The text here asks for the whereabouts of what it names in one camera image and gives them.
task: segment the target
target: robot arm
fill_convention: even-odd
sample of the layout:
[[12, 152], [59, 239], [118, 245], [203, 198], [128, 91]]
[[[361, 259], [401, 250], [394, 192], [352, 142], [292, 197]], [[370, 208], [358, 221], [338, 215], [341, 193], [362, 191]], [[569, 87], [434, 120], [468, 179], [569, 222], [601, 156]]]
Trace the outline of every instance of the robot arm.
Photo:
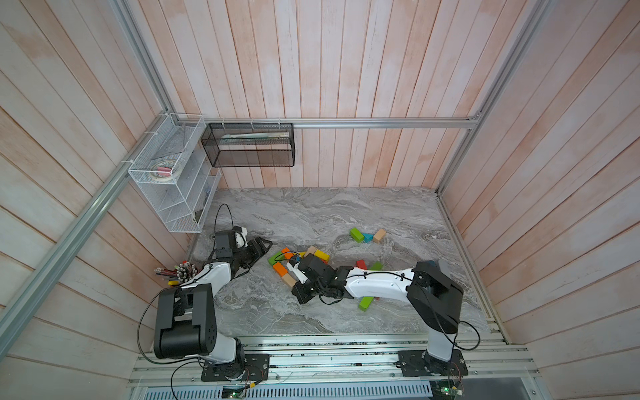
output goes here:
[[300, 304], [314, 296], [390, 298], [411, 304], [429, 328], [427, 356], [430, 370], [445, 370], [451, 360], [458, 332], [463, 289], [447, 275], [446, 262], [418, 262], [399, 271], [366, 271], [351, 266], [333, 270], [311, 255], [299, 260], [293, 270], [305, 276], [292, 289]]

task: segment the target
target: yellow wooden block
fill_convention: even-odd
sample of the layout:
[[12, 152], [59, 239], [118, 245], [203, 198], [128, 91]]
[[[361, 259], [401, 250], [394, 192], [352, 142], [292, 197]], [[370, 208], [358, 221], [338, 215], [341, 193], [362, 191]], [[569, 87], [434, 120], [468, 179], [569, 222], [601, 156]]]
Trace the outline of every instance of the yellow wooden block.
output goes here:
[[382, 238], [385, 237], [385, 235], [387, 234], [387, 231], [384, 229], [380, 229], [376, 232], [375, 235], [373, 235], [373, 241], [376, 243], [380, 243], [382, 241]]
[[284, 283], [289, 285], [289, 287], [294, 287], [296, 285], [297, 280], [293, 276], [289, 275], [289, 273], [282, 275], [280, 278], [282, 278]]
[[321, 252], [320, 250], [316, 250], [316, 252], [314, 253], [314, 255], [316, 257], [318, 257], [319, 259], [323, 259], [325, 261], [329, 261], [329, 255], [325, 252]]

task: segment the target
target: black cable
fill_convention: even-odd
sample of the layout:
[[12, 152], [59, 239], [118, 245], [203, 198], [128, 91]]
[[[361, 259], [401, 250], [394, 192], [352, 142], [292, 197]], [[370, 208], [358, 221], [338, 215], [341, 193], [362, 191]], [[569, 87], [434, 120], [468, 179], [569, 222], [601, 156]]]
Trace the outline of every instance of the black cable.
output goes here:
[[273, 260], [274, 260], [274, 261], [284, 261], [284, 260], [288, 260], [288, 259], [287, 259], [287, 257], [285, 257], [285, 256], [284, 256], [286, 253], [291, 253], [291, 254], [295, 254], [295, 255], [297, 255], [297, 256], [300, 256], [300, 253], [298, 253], [298, 252], [284, 252], [284, 253], [282, 253], [282, 254], [280, 254], [280, 255], [278, 256], [278, 257], [282, 256], [282, 258], [281, 258], [281, 259], [279, 259], [278, 257], [276, 257], [276, 258], [274, 258]]
[[[440, 319], [438, 318], [438, 316], [436, 315], [435, 310], [433, 310], [433, 307], [431, 306], [431, 300], [429, 300], [429, 296], [427, 296], [426, 294], [424, 294], [424, 298], [427, 299], [427, 303], [429, 304], [429, 308], [431, 309], [431, 312], [433, 313], [433, 317], [436, 319], [436, 322], [438, 323], [438, 326], [440, 327], [440, 331], [442, 333], [444, 333], [444, 329], [442, 328], [442, 324], [440, 324]], [[449, 343], [451, 343], [454, 347], [457, 347], [460, 350], [465, 350], [465, 351], [472, 351], [478, 348], [478, 346], [480, 346], [480, 332], [478, 332], [478, 330], [475, 328], [475, 326], [471, 325], [470, 323], [463, 321], [462, 319], [460, 320], [461, 323], [465, 323], [469, 326], [471, 326], [471, 328], [476, 331], [476, 335], [478, 335], [478, 342], [476, 343], [475, 346], [473, 346], [472, 348], [464, 348], [459, 346], [456, 343], [456, 338], [458, 338], [458, 333], [456, 332], [456, 335], [453, 337], [453, 340], [449, 339], [449, 336], [447, 336], [446, 333], [444, 333], [444, 337], [447, 338], [447, 340], [449, 341]]]
[[365, 273], [364, 273], [364, 274], [361, 274], [361, 275], [349, 275], [349, 276], [347, 276], [347, 277], [345, 278], [345, 280], [347, 280], [347, 279], [349, 279], [349, 278], [353, 278], [354, 276], [364, 276], [365, 278], [367, 278], [367, 275], [371, 275], [371, 274], [390, 274], [390, 275], [395, 275], [395, 276], [397, 276], [398, 278], [406, 279], [406, 280], [408, 280], [408, 281], [410, 281], [410, 282], [413, 282], [413, 279], [411, 279], [411, 278], [407, 278], [407, 277], [406, 277], [406, 276], [404, 276], [404, 275], [400, 275], [400, 274], [397, 274], [397, 273], [395, 273], [395, 272], [391, 272], [391, 271], [365, 271]]
[[224, 206], [227, 206], [227, 210], [229, 211], [229, 216], [231, 217], [231, 229], [233, 229], [234, 226], [235, 226], [234, 225], [234, 215], [231, 214], [231, 209], [229, 208], [229, 204], [227, 204], [227, 203], [220, 204], [220, 207], [218, 207], [218, 212], [216, 212], [216, 218], [213, 220], [213, 249], [211, 250], [211, 253], [209, 254], [209, 258], [207, 258], [207, 261], [205, 262], [205, 264], [208, 264], [211, 261], [213, 261], [213, 253], [216, 252], [216, 232], [218, 231], [218, 229], [216, 227], [218, 225], [218, 214], [220, 213], [220, 210]]
[[[390, 271], [370, 271], [370, 272], [365, 272], [365, 273], [364, 273], [364, 274], [362, 274], [362, 275], [349, 275], [349, 276], [347, 276], [347, 277], [345, 278], [345, 280], [346, 280], [346, 279], [349, 279], [349, 278], [352, 278], [352, 277], [354, 277], [354, 276], [364, 276], [364, 277], [366, 278], [366, 277], [367, 277], [367, 275], [369, 275], [369, 274], [380, 274], [380, 273], [386, 273], [386, 274], [395, 275], [395, 276], [397, 276], [397, 277], [399, 277], [399, 278], [407, 279], [407, 280], [409, 280], [409, 281], [413, 282], [413, 280], [412, 280], [412, 279], [407, 278], [407, 277], [406, 277], [406, 276], [404, 276], [404, 275], [400, 275], [400, 274], [397, 274], [397, 273], [395, 273], [395, 272], [390, 272]], [[440, 331], [441, 331], [442, 333], [444, 333], [444, 329], [442, 328], [442, 325], [440, 324], [440, 319], [439, 319], [439, 318], [438, 318], [438, 316], [436, 315], [435, 310], [433, 310], [433, 307], [431, 306], [431, 301], [429, 300], [429, 297], [425, 295], [425, 296], [424, 296], [424, 298], [425, 298], [425, 299], [427, 299], [427, 303], [429, 304], [429, 308], [431, 309], [431, 312], [433, 313], [433, 317], [436, 319], [436, 322], [438, 323], [438, 326], [440, 327]], [[475, 350], [475, 349], [477, 349], [477, 348], [478, 348], [478, 346], [480, 346], [480, 333], [479, 333], [479, 332], [478, 332], [478, 330], [475, 328], [475, 326], [471, 325], [470, 323], [468, 323], [468, 322], [466, 322], [466, 321], [463, 321], [463, 320], [460, 320], [460, 322], [461, 322], [461, 323], [465, 323], [465, 324], [467, 324], [467, 325], [471, 326], [471, 328], [472, 328], [474, 331], [476, 331], [476, 335], [478, 335], [478, 342], [476, 343], [476, 345], [475, 345], [475, 346], [473, 346], [472, 348], [463, 348], [463, 347], [459, 346], [459, 345], [456, 343], [456, 338], [458, 337], [458, 334], [457, 334], [457, 333], [456, 333], [456, 336], [453, 338], [453, 340], [449, 339], [449, 336], [447, 336], [447, 334], [446, 334], [446, 333], [445, 333], [445, 335], [444, 335], [444, 336], [447, 338], [447, 340], [449, 341], [449, 343], [451, 343], [453, 346], [457, 347], [457, 348], [458, 348], [458, 349], [460, 349], [460, 350], [471, 351], [471, 350]]]
[[197, 362], [198, 364], [200, 364], [200, 361], [189, 361], [189, 362], [186, 362], [186, 363], [184, 363], [184, 364], [182, 364], [182, 365], [179, 365], [179, 366], [178, 366], [178, 368], [176, 368], [176, 369], [174, 369], [174, 370], [173, 370], [173, 374], [171, 374], [171, 379], [169, 379], [169, 386], [171, 386], [171, 394], [173, 394], [173, 396], [174, 396], [175, 400], [180, 400], [180, 399], [178, 398], [178, 396], [176, 396], [176, 395], [175, 395], [175, 392], [173, 391], [173, 375], [175, 375], [175, 373], [176, 373], [180, 368], [184, 367], [185, 365], [187, 365], [187, 364], [193, 364], [193, 363], [196, 363], [196, 362]]
[[151, 299], [151, 301], [149, 302], [149, 304], [147, 305], [147, 307], [145, 308], [145, 310], [142, 312], [142, 316], [140, 317], [140, 321], [138, 321], [138, 330], [136, 331], [136, 340], [138, 341], [138, 350], [140, 350], [140, 353], [142, 353], [142, 357], [145, 358], [145, 360], [149, 361], [152, 364], [158, 364], [158, 365], [163, 365], [163, 364], [176, 364], [179, 362], [183, 362], [186, 360], [194, 360], [194, 359], [200, 359], [199, 356], [194, 356], [194, 357], [187, 357], [187, 358], [181, 358], [180, 360], [176, 360], [176, 361], [169, 361], [169, 362], [157, 362], [157, 361], [153, 361], [151, 360], [149, 357], [147, 357], [147, 355], [145, 354], [145, 352], [142, 350], [142, 345], [140, 344], [140, 326], [142, 326], [142, 320], [145, 317], [145, 314], [147, 313], [147, 311], [149, 310], [149, 307], [151, 307], [151, 304], [154, 302], [154, 300], [156, 300], [156, 298], [158, 296], [160, 296], [160, 294], [164, 291], [169, 291], [175, 289], [174, 287], [167, 287], [162, 289], [161, 291], [159, 291], [158, 293], [156, 293], [156, 295], [154, 296], [154, 298]]

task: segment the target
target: orange wooden block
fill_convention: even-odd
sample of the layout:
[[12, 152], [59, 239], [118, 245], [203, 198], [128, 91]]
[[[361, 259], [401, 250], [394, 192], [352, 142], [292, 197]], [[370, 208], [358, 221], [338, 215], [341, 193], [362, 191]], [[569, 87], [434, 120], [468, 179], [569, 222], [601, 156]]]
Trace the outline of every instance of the orange wooden block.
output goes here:
[[291, 252], [291, 250], [289, 250], [288, 247], [285, 247], [284, 249], [282, 249], [282, 255], [288, 260], [293, 257], [294, 254]]
[[288, 273], [288, 272], [287, 272], [287, 269], [286, 269], [286, 268], [284, 268], [284, 266], [283, 266], [281, 263], [279, 263], [279, 262], [276, 262], [275, 264], [273, 264], [273, 269], [275, 269], [275, 270], [276, 270], [276, 272], [278, 273], [278, 275], [280, 275], [280, 277], [282, 277], [282, 276], [284, 276], [286, 273]]

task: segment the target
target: wire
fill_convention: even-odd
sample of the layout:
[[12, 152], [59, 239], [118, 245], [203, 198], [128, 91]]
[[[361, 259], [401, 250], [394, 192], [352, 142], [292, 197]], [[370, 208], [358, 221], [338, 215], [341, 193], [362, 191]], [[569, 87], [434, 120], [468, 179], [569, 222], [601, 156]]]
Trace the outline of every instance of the wire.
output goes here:
[[178, 368], [176, 368], [176, 369], [174, 369], [174, 370], [173, 370], [173, 374], [171, 374], [171, 379], [169, 379], [169, 386], [171, 386], [171, 394], [173, 394], [173, 396], [174, 396], [175, 400], [180, 400], [180, 399], [178, 398], [178, 396], [176, 396], [176, 395], [175, 395], [175, 392], [173, 391], [173, 375], [175, 375], [175, 373], [176, 373], [180, 368], [184, 367], [185, 365], [187, 365], [187, 364], [193, 364], [193, 363], [196, 363], [196, 362], [197, 362], [198, 364], [200, 364], [200, 361], [189, 361], [189, 362], [186, 362], [186, 363], [184, 363], [184, 364], [182, 364], [182, 365], [178, 365]]
[[364, 276], [365, 278], [367, 277], [367, 275], [371, 275], [371, 274], [390, 274], [390, 275], [395, 275], [398, 278], [402, 278], [402, 279], [406, 279], [410, 282], [413, 282], [413, 279], [411, 278], [407, 278], [404, 274], [400, 275], [397, 274], [395, 272], [391, 272], [391, 271], [366, 271], [364, 274], [361, 275], [349, 275], [345, 278], [345, 280], [349, 279], [349, 278], [353, 278], [354, 276]]
[[218, 229], [216, 229], [216, 226], [218, 225], [218, 214], [220, 213], [220, 209], [222, 209], [222, 207], [227, 206], [227, 210], [229, 211], [229, 216], [231, 217], [231, 229], [234, 228], [234, 215], [231, 214], [231, 209], [229, 208], [229, 204], [227, 203], [222, 203], [220, 204], [220, 207], [218, 207], [218, 212], [216, 212], [216, 219], [213, 220], [213, 250], [211, 250], [211, 253], [209, 254], [209, 258], [206, 261], [206, 264], [210, 263], [211, 261], [213, 261], [213, 253], [216, 252], [216, 232], [218, 231]]
[[[420, 292], [424, 295], [424, 298], [427, 300], [427, 304], [429, 304], [429, 308], [431, 309], [431, 312], [433, 313], [433, 317], [436, 319], [436, 322], [438, 323], [438, 326], [440, 327], [440, 331], [442, 333], [444, 333], [444, 329], [442, 328], [442, 324], [440, 324], [440, 318], [438, 318], [438, 316], [436, 315], [435, 310], [431, 306], [431, 300], [429, 300], [429, 296], [424, 294], [424, 292], [422, 292], [422, 291], [420, 291]], [[454, 347], [457, 347], [460, 350], [471, 351], [471, 350], [477, 349], [478, 346], [480, 346], [480, 332], [478, 332], [478, 330], [475, 328], [475, 326], [471, 325], [470, 323], [468, 323], [466, 321], [463, 321], [462, 319], [460, 320], [460, 322], [471, 326], [471, 328], [473, 328], [473, 330], [476, 331], [476, 335], [478, 335], [478, 342], [476, 343], [475, 346], [473, 346], [472, 348], [464, 348], [464, 347], [459, 346], [456, 343], [456, 338], [458, 337], [458, 333], [457, 332], [456, 332], [456, 335], [453, 337], [453, 340], [449, 339], [449, 336], [446, 333], [444, 333], [444, 337], [447, 338], [449, 343], [451, 343]]]
[[142, 326], [142, 320], [145, 318], [145, 314], [147, 313], [147, 311], [149, 310], [149, 307], [151, 307], [151, 304], [156, 300], [156, 298], [158, 296], [160, 296], [160, 294], [164, 291], [169, 291], [175, 289], [174, 287], [167, 287], [162, 289], [161, 291], [159, 291], [158, 293], [156, 293], [156, 295], [154, 296], [154, 298], [151, 299], [151, 301], [149, 302], [149, 304], [147, 305], [147, 307], [145, 308], [145, 310], [142, 312], [142, 316], [140, 317], [140, 321], [138, 321], [138, 329], [136, 331], [136, 340], [138, 341], [138, 350], [140, 350], [140, 353], [142, 353], [142, 357], [145, 358], [145, 360], [149, 361], [152, 364], [157, 364], [157, 365], [163, 365], [163, 364], [176, 364], [179, 362], [183, 362], [186, 360], [195, 360], [195, 359], [200, 359], [200, 356], [194, 356], [194, 357], [187, 357], [187, 358], [181, 358], [180, 360], [176, 360], [176, 361], [169, 361], [169, 362], [157, 362], [157, 361], [153, 361], [151, 360], [149, 357], [147, 357], [147, 355], [145, 354], [145, 352], [142, 350], [142, 345], [140, 344], [140, 326]]
[[456, 369], [458, 370], [458, 383], [460, 384], [460, 389], [462, 389], [462, 391], [465, 391], [465, 386], [462, 384], [462, 372], [460, 372], [460, 368], [458, 367], [458, 364], [452, 362], [453, 365], [456, 366]]

